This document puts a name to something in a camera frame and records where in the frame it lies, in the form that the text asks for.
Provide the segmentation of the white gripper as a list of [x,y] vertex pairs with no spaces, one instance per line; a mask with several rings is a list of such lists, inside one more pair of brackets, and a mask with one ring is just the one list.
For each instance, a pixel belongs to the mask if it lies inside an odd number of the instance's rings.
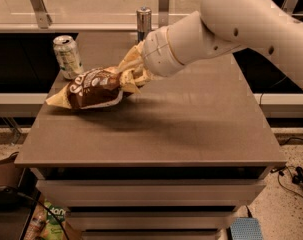
[[121,73],[123,92],[139,93],[139,88],[151,81],[153,75],[170,77],[184,68],[171,51],[168,30],[169,27],[165,26],[150,32],[144,42],[139,42],[127,52],[116,69]]

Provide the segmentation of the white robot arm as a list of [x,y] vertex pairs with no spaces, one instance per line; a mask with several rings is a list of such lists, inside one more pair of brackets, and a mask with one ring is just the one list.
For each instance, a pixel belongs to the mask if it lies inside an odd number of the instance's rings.
[[250,48],[303,90],[303,22],[272,0],[201,0],[198,11],[150,32],[118,71],[146,82],[187,65]]

